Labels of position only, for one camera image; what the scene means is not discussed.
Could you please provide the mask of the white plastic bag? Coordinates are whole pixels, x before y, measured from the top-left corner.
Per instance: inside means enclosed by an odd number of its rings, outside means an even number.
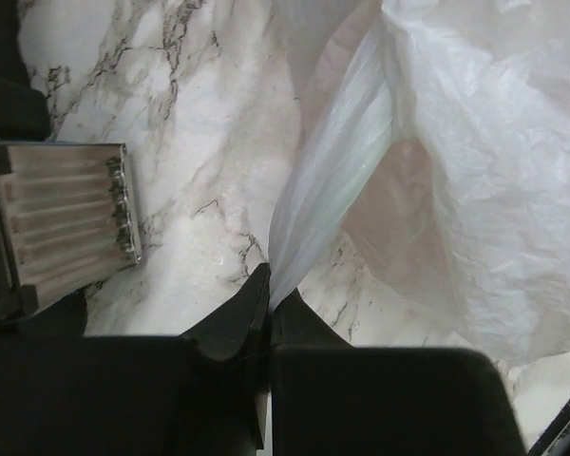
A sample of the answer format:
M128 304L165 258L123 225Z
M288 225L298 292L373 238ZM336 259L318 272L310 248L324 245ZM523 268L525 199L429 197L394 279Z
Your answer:
M372 274L511 363L570 352L570 1L280 1L300 149L279 304L345 228Z

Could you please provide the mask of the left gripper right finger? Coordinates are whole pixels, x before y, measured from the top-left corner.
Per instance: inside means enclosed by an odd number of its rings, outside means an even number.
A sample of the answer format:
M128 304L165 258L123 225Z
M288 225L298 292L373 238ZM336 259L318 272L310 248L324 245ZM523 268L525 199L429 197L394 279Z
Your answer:
M276 455L522 455L499 372L455 348L356 348L291 294L272 315Z

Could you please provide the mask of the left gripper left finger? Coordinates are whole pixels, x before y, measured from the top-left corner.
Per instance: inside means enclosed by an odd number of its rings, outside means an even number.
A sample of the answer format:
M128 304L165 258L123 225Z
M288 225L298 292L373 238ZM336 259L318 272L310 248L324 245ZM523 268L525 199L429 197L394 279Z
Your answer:
M0 455L254 455L270 269L177 336L0 336Z

